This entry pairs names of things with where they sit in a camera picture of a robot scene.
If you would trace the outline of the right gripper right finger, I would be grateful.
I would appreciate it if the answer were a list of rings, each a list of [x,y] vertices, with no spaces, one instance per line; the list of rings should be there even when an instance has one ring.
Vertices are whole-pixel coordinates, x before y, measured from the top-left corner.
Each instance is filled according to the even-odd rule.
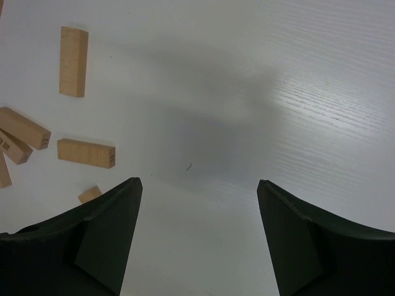
[[[280,295],[394,295],[394,233],[303,201],[269,180],[257,188]]]

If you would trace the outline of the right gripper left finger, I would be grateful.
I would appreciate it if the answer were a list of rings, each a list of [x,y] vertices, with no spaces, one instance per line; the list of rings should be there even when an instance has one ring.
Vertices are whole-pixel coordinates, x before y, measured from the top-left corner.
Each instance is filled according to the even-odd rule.
[[[1,295],[120,295],[143,187],[105,194],[20,231],[1,233]]]

